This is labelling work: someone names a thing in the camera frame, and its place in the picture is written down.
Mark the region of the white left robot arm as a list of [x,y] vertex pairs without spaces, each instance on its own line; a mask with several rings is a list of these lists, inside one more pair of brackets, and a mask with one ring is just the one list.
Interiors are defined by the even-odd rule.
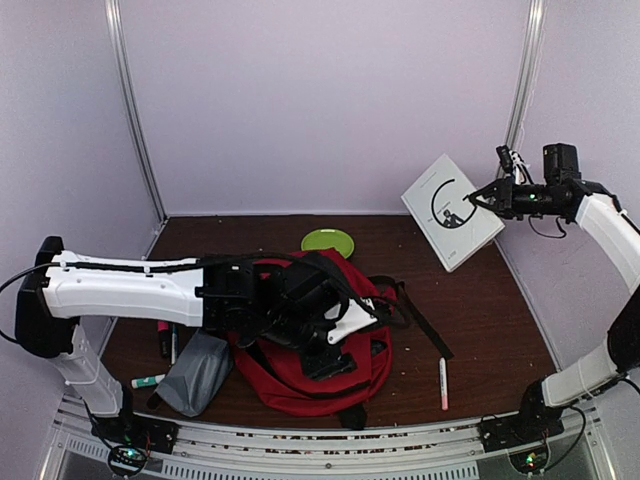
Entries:
[[88,345],[84,316],[193,328],[196,346],[163,382],[186,416],[199,414],[196,400],[229,363],[293,415],[340,412],[376,389],[372,334],[385,329],[390,300],[334,250],[127,262],[81,256],[49,237],[17,281],[17,344],[50,360],[123,444],[144,424]]

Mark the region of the red backpack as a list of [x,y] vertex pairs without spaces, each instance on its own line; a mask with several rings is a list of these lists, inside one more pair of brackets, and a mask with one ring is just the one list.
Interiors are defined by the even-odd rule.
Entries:
[[416,323],[441,358],[454,357],[405,285],[365,275],[334,249],[241,264],[243,295],[227,334],[240,374],[267,407],[294,417],[338,417],[361,430],[364,408],[388,380],[392,331]]

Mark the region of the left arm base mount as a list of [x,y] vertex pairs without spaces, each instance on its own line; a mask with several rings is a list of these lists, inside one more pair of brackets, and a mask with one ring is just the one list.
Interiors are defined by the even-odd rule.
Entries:
[[135,415],[126,427],[119,419],[89,416],[91,433],[107,448],[107,466],[120,478],[140,474],[152,453],[171,454],[179,426],[170,421]]

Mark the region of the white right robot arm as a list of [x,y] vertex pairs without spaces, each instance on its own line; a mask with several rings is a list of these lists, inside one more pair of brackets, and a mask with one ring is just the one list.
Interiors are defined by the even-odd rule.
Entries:
[[543,147],[543,180],[533,181],[518,152],[496,149],[501,177],[468,195],[476,207],[503,220],[552,217],[575,225],[610,261],[601,274],[581,280],[578,299],[602,315],[603,339],[595,348],[527,387],[511,418],[519,440],[535,440],[563,411],[595,397],[639,366],[639,228],[618,197],[599,182],[587,180],[578,151],[565,143]]

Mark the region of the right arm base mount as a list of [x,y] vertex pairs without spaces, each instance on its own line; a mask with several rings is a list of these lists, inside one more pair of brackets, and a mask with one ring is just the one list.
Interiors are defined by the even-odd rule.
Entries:
[[564,432],[561,420],[524,425],[517,414],[483,417],[478,432],[486,453],[505,450],[511,467],[520,474],[541,474],[551,465],[549,440]]

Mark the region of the grey book with G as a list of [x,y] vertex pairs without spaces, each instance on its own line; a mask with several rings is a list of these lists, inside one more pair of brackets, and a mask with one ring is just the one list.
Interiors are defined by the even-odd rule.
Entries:
[[467,199],[474,191],[468,177],[443,154],[401,195],[404,206],[448,273],[505,228],[498,216]]

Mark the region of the grey pencil pouch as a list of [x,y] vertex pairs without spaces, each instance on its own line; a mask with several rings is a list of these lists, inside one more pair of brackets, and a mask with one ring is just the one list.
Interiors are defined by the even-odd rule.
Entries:
[[216,396],[233,366],[229,343],[197,330],[146,406],[156,410],[166,404],[183,416],[197,417]]

